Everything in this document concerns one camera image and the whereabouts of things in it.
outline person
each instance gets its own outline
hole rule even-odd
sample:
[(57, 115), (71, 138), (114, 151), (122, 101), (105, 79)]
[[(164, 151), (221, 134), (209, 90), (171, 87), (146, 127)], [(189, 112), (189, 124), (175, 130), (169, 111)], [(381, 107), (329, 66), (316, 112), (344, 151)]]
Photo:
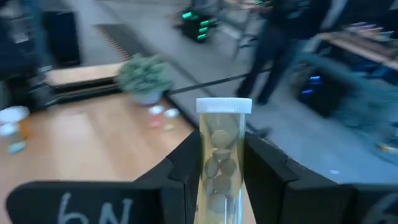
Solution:
[(268, 17), (258, 37), (251, 69), (236, 90), (237, 97), (249, 97), (264, 65), (273, 60), (266, 84), (257, 97), (259, 105), (268, 102), (295, 53), (319, 33), (331, 0), (273, 0), (272, 5), (261, 9)]

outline white lid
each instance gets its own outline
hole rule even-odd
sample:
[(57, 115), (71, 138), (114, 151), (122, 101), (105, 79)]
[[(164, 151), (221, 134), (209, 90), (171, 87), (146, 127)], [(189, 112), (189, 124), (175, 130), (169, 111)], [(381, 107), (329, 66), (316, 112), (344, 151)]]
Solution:
[(234, 97), (197, 98), (197, 113), (251, 114), (252, 99)]
[(12, 106), (0, 111), (0, 123), (16, 123), (29, 115), (29, 109), (25, 106)]
[(151, 108), (149, 108), (149, 113), (152, 115), (158, 115), (161, 114), (164, 110), (163, 106), (153, 106)]
[(18, 126), (12, 123), (5, 124), (0, 127), (0, 134), (2, 136), (8, 136), (10, 134), (14, 134), (18, 131)]
[(173, 109), (169, 109), (169, 110), (165, 111), (164, 116), (166, 118), (174, 118), (174, 117), (178, 116), (179, 114), (180, 114), (180, 112), (177, 109), (173, 108)]

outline clear plastic tube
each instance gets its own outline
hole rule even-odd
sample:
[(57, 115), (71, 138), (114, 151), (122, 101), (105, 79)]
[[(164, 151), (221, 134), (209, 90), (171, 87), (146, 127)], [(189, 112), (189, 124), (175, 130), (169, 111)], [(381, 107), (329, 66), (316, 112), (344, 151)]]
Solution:
[(197, 99), (203, 147), (199, 224), (242, 223), (243, 143), (248, 107), (251, 111), (251, 100), (244, 98)]

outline green plant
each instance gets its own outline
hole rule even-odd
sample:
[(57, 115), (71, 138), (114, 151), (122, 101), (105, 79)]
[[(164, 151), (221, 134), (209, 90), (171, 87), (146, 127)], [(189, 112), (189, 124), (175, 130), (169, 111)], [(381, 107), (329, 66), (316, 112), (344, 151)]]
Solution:
[(143, 95), (154, 91), (165, 91), (172, 81), (163, 76), (164, 64), (157, 56), (145, 58), (135, 54), (118, 71), (115, 82), (123, 91)]

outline potted plant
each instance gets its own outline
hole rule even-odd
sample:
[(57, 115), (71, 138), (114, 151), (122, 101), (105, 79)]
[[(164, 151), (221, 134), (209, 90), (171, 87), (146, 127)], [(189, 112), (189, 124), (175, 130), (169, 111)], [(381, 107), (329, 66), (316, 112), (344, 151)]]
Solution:
[(157, 56), (145, 58), (135, 54), (118, 71), (115, 82), (131, 94), (133, 101), (151, 105), (160, 100), (172, 81), (164, 77), (164, 64)]

